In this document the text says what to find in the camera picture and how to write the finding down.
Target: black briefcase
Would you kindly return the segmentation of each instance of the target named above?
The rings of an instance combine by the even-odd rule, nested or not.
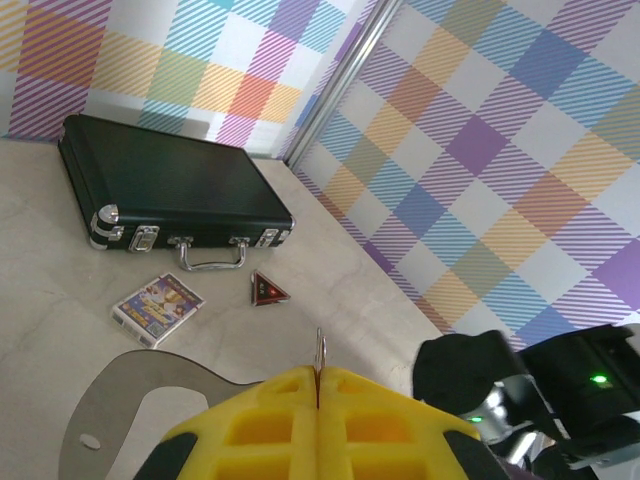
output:
[[[291,213],[241,148],[71,115],[58,148],[90,243],[180,249],[186,270],[238,268],[248,247],[280,245]],[[189,247],[239,250],[236,263],[190,265]]]

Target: red triangle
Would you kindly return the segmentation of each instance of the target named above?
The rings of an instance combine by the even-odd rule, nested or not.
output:
[[[251,303],[254,307],[283,303],[291,298],[287,292],[257,270],[251,274]]]

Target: game case cover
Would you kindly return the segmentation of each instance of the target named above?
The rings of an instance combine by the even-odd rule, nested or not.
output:
[[[113,307],[113,318],[138,342],[156,348],[205,301],[165,273]]]

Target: briefcase handle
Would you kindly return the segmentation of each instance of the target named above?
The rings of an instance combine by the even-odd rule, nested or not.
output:
[[[238,260],[235,263],[231,262],[205,262],[196,263],[191,265],[187,258],[187,251],[193,242],[193,237],[171,237],[168,243],[175,245],[180,250],[179,263],[180,268],[188,272],[206,272],[208,270],[230,270],[240,268],[244,265],[247,259],[247,247],[249,246],[249,239],[246,237],[231,237],[229,243],[236,245],[238,248]]]

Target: plaid wallpaper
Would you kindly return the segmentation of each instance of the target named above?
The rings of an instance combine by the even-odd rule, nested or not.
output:
[[[443,332],[638,315],[640,5],[409,0],[299,171]]]
[[[362,5],[0,0],[0,135],[51,141],[84,111],[171,133],[199,121],[207,139],[269,153]]]

